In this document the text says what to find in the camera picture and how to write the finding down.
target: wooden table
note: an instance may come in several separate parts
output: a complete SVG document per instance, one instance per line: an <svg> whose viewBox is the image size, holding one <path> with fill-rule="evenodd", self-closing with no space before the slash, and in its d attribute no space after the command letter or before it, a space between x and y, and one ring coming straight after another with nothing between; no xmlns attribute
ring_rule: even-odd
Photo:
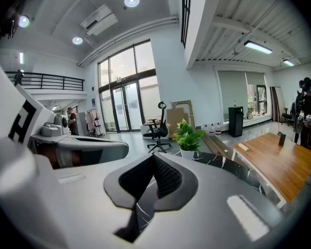
<svg viewBox="0 0 311 249"><path fill-rule="evenodd" d="M248 151L234 145L232 157L238 153L263 177L280 198L278 208L294 199L311 171L311 151L290 140L279 146L279 139L267 133L242 143Z"/></svg>

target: white pot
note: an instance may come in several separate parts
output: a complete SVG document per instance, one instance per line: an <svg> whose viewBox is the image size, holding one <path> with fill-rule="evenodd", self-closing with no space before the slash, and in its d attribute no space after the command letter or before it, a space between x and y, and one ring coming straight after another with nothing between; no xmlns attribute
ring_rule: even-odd
<svg viewBox="0 0 311 249"><path fill-rule="evenodd" d="M181 150L181 155L182 158L188 159L188 160L192 160L193 159L193 155L194 155L194 151L185 151L182 148L180 148Z"/></svg>

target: ceiling air conditioning unit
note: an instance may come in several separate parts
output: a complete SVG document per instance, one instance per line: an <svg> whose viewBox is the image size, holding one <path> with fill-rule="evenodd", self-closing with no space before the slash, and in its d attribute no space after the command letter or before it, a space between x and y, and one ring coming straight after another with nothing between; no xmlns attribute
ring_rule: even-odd
<svg viewBox="0 0 311 249"><path fill-rule="evenodd" d="M88 35L99 35L104 30L118 22L118 19L106 5L92 12L82 23Z"/></svg>

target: hand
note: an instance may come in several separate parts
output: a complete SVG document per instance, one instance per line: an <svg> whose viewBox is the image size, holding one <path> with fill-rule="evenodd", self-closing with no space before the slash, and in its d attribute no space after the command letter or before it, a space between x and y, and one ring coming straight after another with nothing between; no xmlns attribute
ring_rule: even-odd
<svg viewBox="0 0 311 249"><path fill-rule="evenodd" d="M309 127L310 126L310 123L311 123L311 118L306 118L303 120L303 123L305 125L305 127Z"/></svg>

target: round ceiling light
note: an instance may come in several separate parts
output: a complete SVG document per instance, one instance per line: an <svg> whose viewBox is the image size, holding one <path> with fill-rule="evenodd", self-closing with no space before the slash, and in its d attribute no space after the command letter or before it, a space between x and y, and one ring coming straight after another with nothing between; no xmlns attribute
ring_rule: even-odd
<svg viewBox="0 0 311 249"><path fill-rule="evenodd" d="M29 25L29 19L26 16L20 16L19 26L26 27Z"/></svg>
<svg viewBox="0 0 311 249"><path fill-rule="evenodd" d="M73 44L81 44L83 42L83 39L81 37L75 37L73 38Z"/></svg>
<svg viewBox="0 0 311 249"><path fill-rule="evenodd" d="M124 3L128 7L135 7L139 4L139 0L124 0Z"/></svg>

